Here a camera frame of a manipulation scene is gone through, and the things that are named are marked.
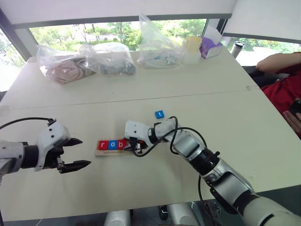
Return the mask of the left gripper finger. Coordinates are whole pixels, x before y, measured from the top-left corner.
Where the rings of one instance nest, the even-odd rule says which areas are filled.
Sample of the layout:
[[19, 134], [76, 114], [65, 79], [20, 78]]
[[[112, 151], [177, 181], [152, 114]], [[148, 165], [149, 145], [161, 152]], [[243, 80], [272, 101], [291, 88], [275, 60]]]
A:
[[68, 147], [68, 146], [75, 146], [75, 145], [79, 145], [82, 144], [83, 142], [77, 138], [71, 138], [70, 140], [68, 140], [67, 142], [65, 142], [62, 147]]
[[90, 163], [91, 161], [87, 161], [87, 160], [74, 161], [73, 163], [67, 163], [67, 164], [62, 162], [57, 166], [57, 169], [60, 174], [64, 174], [64, 173], [78, 171], [88, 166]]

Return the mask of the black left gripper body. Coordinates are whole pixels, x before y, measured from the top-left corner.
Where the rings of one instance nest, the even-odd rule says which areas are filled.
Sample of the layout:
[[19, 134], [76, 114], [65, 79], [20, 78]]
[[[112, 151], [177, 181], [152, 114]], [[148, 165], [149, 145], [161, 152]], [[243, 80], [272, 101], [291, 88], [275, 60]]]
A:
[[50, 149], [45, 157], [45, 163], [43, 169], [54, 169], [61, 170], [64, 167], [64, 163], [61, 159], [61, 155], [64, 154], [63, 150], [64, 143], [55, 145]]

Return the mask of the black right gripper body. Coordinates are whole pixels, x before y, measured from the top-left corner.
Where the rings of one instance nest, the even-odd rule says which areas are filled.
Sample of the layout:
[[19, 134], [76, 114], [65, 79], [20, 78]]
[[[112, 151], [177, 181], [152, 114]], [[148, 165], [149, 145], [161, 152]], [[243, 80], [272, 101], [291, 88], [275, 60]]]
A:
[[135, 137], [130, 137], [129, 139], [130, 151], [134, 153], [142, 153], [142, 148], [144, 146], [144, 142], [138, 140]]

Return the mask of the person's bare hand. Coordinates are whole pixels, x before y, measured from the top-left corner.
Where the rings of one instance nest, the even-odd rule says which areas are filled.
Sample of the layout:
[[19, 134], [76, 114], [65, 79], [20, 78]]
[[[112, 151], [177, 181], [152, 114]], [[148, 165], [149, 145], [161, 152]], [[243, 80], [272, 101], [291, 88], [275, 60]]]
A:
[[284, 111], [283, 116], [294, 132], [301, 137], [301, 114], [292, 114], [290, 111]]

